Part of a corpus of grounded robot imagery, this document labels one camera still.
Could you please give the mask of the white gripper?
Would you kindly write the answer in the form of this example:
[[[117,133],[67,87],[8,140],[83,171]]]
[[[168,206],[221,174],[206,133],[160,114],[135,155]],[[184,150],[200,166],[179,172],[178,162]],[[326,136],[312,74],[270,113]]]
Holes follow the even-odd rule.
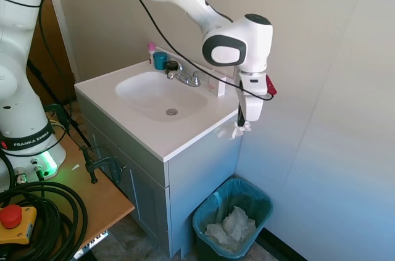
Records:
[[[236,72],[236,93],[239,100],[237,126],[250,127],[249,122],[260,118],[263,98],[267,95],[266,76],[266,73]]]

